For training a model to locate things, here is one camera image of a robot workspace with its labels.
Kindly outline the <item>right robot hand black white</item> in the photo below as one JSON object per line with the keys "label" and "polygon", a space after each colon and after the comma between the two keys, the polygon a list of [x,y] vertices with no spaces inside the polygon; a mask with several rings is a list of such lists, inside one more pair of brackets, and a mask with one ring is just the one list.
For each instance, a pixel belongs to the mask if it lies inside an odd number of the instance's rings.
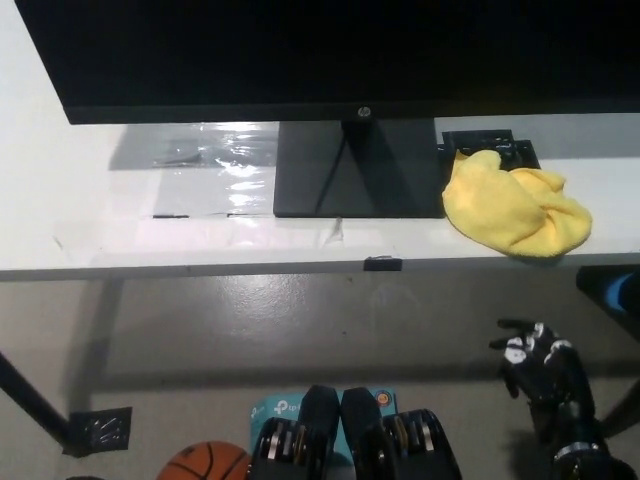
{"label": "right robot hand black white", "polygon": [[511,332],[490,342],[503,353],[499,374],[512,398],[526,396],[539,441],[600,443],[589,379],[573,345],[542,322],[500,319],[497,325]]}

